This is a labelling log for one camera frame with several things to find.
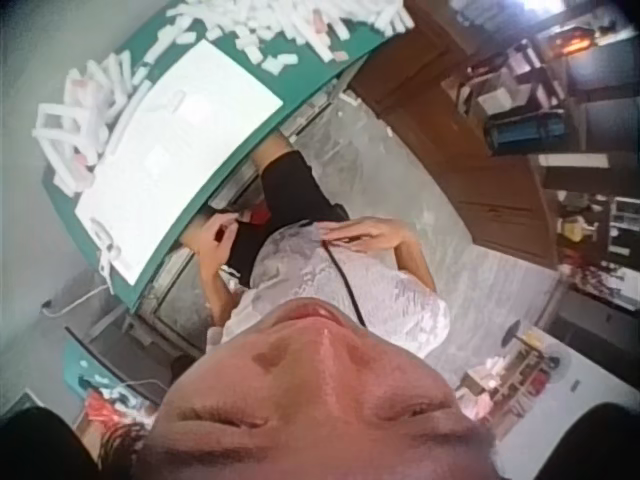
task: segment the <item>black shorts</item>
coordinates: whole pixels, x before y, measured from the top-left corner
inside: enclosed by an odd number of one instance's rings
[[[265,225],[240,222],[227,266],[240,274],[249,287],[253,265],[267,239],[281,228],[298,222],[347,219],[344,209],[333,205],[320,189],[302,154],[285,153],[262,172],[262,188],[271,218]]]

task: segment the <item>man's lip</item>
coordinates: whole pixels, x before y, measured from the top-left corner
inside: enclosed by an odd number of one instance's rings
[[[291,305],[291,307],[287,308],[284,312],[278,315],[278,319],[273,323],[272,326],[275,327],[276,325],[280,325],[282,323],[310,318],[326,320],[335,323],[340,327],[347,326],[344,319],[341,318],[336,312],[334,312],[330,308],[327,308],[324,304],[314,300],[308,300],[304,301],[303,303]]]

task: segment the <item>marble floor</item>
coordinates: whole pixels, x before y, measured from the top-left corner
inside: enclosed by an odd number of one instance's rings
[[[452,315],[449,337],[426,360],[452,385],[467,368],[499,354],[511,323],[536,321],[556,274],[473,245],[435,181],[367,107],[339,100],[295,146],[325,194],[352,218],[393,217],[415,226]],[[383,261],[393,264],[391,255]],[[197,266],[189,265],[160,309],[160,316],[195,344],[204,341],[208,321],[198,277]]]

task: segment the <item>white paper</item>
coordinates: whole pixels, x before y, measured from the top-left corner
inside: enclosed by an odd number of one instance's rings
[[[172,99],[184,92],[175,108]],[[120,247],[114,267],[135,284],[164,236],[216,169],[282,101],[207,41],[145,97],[120,147],[95,170],[76,215],[102,223]]]

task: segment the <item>green table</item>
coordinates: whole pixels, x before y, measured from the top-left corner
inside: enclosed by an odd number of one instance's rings
[[[166,17],[166,9],[178,3],[180,2],[172,1],[167,7],[163,7],[156,15],[142,25],[118,50],[118,52],[125,50],[131,51],[134,71],[135,67],[142,62],[145,53],[155,43],[158,30],[174,21],[174,18]],[[267,55],[275,56],[285,52],[297,53],[299,57],[298,65],[285,68],[277,77],[262,70],[259,66],[252,65],[243,52],[236,50],[235,34],[225,35],[214,42],[216,47],[235,60],[240,66],[250,72],[277,95],[283,101],[283,105],[227,158],[222,166],[209,178],[202,189],[193,197],[153,253],[151,260],[146,265],[135,285],[132,286],[127,283],[115,268],[112,269],[115,294],[131,310],[136,309],[146,286],[153,279],[156,271],[162,266],[167,252],[178,240],[180,234],[189,224],[198,209],[207,202],[224,180],[247,158],[248,154],[328,82],[385,41],[383,35],[367,25],[350,24],[348,26],[351,31],[351,38],[346,42],[340,42],[337,37],[332,36],[333,50],[344,50],[349,55],[349,60],[341,63],[331,62],[325,64],[308,45],[298,47],[294,42],[286,40],[282,34],[277,35],[273,40],[261,47],[265,58]],[[206,33],[204,24],[198,20],[194,22],[191,30],[197,32],[198,41],[203,39]],[[158,59],[148,79],[154,83],[158,81],[191,46],[192,45],[184,46],[174,44]],[[69,235],[71,235],[71,238],[89,265],[97,269],[99,262],[98,248],[74,213],[79,196],[72,199],[62,193],[53,184],[53,169],[50,167],[45,171],[43,185],[67,232],[69,232]]]

